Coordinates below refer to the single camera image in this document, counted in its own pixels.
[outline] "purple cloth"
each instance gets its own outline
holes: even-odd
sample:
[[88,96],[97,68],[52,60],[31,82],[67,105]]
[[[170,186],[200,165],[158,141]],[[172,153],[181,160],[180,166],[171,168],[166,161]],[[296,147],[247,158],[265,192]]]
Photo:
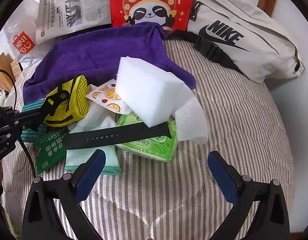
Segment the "purple cloth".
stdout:
[[163,45],[166,34],[159,24],[140,23],[97,30],[60,41],[48,52],[25,82],[24,104],[30,104],[58,85],[84,75],[88,84],[100,86],[115,79],[121,57],[136,57],[172,72],[193,89],[192,74],[172,62]]

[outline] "red logo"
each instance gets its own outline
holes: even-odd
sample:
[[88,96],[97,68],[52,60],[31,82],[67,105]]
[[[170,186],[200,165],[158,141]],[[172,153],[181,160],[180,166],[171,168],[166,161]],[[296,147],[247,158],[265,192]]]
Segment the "red logo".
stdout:
[[15,35],[12,44],[21,54],[28,54],[36,45],[25,32],[22,32],[19,36]]

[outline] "teal knit fabric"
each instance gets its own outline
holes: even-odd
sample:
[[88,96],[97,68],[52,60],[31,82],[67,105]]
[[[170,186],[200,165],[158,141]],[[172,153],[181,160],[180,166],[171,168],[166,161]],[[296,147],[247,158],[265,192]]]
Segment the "teal knit fabric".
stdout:
[[[40,108],[43,105],[44,102],[45,102],[45,99],[41,99],[41,100],[38,100],[36,102],[30,103],[28,105],[24,105],[24,107],[22,108],[22,112]],[[39,137],[45,135],[46,130],[47,130],[47,125],[45,123],[43,123],[38,127],[38,132],[35,132],[32,129],[27,129],[27,130],[23,131],[21,138],[24,142],[33,143]]]
[[[105,129],[107,127],[99,126],[93,129],[84,129],[82,127],[75,127],[70,133],[94,131],[99,129]],[[103,146],[96,148],[87,149],[77,149],[77,150],[67,150],[66,166],[65,170],[69,172],[74,172],[78,166],[85,163],[92,154],[97,150],[103,150],[106,155],[106,163],[101,174],[104,175],[118,175],[121,173],[121,168],[119,167],[118,158],[115,151],[115,146]]]

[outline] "striped bedspread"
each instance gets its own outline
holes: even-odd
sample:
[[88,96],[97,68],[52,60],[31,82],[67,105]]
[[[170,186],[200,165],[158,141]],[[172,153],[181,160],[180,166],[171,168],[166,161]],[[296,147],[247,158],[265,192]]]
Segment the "striped bedspread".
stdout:
[[[206,113],[211,138],[204,145],[186,141],[178,144],[170,163],[151,161],[127,152],[118,152],[123,173],[101,175],[89,197],[81,203],[92,225],[105,240],[209,239],[229,213],[232,205],[224,200],[206,167],[210,151],[217,150],[240,174],[255,181],[278,179],[289,212],[294,204],[293,163],[289,140],[279,111],[264,83],[222,68],[203,58],[185,41],[165,41],[171,60],[193,73],[195,94]],[[17,80],[17,109],[23,106],[21,90],[31,77],[30,67]],[[11,92],[6,105],[12,106]],[[32,157],[30,143],[26,143]],[[3,160],[3,205],[17,223],[22,223],[28,191],[32,183],[29,163],[19,144]],[[44,180],[63,175],[59,163]],[[59,201],[59,217],[65,231],[75,238]],[[257,208],[254,202],[239,238],[247,230]]]

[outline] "cartoon panda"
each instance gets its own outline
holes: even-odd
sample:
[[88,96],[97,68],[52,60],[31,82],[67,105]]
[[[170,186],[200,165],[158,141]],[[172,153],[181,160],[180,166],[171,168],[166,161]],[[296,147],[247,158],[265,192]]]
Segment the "cartoon panda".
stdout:
[[163,29],[171,31],[175,23],[176,0],[123,0],[126,22],[134,25],[141,22],[156,22]]

